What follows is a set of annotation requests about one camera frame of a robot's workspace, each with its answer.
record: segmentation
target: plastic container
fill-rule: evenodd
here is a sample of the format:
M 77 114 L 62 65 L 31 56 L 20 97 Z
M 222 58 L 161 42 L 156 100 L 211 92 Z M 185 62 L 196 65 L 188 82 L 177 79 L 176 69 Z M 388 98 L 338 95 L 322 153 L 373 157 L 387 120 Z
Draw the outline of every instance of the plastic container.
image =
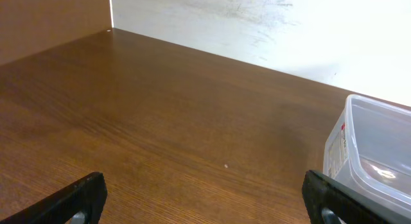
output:
M 411 218 L 411 111 L 348 96 L 326 142 L 323 174 Z

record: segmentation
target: wood grain surface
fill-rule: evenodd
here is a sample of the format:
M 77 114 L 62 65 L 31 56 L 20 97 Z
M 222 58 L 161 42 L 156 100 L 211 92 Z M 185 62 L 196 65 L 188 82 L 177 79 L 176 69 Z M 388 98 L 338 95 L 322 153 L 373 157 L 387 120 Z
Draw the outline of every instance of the wood grain surface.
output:
M 0 67 L 0 219 L 101 171 L 101 223 L 308 223 L 348 91 L 121 30 Z
M 106 28 L 110 0 L 0 0 L 0 65 Z

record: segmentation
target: wooden table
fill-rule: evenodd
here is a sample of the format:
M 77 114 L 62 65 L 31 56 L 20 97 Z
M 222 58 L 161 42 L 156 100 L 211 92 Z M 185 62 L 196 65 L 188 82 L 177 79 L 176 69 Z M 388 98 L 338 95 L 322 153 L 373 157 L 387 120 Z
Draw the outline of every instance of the wooden table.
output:
M 308 223 L 348 94 L 121 30 L 4 65 L 0 219 L 101 171 L 101 223 Z

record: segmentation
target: brown wooden panel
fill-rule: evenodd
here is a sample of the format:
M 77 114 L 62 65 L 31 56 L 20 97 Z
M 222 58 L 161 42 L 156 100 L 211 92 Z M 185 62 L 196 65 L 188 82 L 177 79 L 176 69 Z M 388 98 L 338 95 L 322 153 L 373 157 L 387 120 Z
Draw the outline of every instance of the brown wooden panel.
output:
M 133 33 L 0 67 L 0 218 L 91 171 L 102 223 L 308 223 L 348 91 Z
M 110 27 L 109 0 L 0 0 L 0 65 Z

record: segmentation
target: scratch marks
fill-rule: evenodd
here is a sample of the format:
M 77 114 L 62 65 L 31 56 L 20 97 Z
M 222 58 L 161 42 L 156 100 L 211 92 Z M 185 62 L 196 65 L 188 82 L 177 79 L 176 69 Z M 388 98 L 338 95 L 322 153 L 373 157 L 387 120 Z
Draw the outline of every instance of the scratch marks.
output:
M 260 42 L 267 42 L 265 39 L 261 37 L 255 38 L 253 44 L 259 44 Z
M 263 33 L 263 32 L 261 32 L 261 31 L 257 31 L 257 33 L 259 33 L 260 35 L 266 37 L 267 39 L 275 42 L 275 40 L 274 40 L 270 35 L 267 35 L 266 33 Z
M 294 25 L 288 10 L 289 0 L 163 0 L 173 1 L 178 8 L 198 18 L 233 19 L 236 22 L 272 29 Z

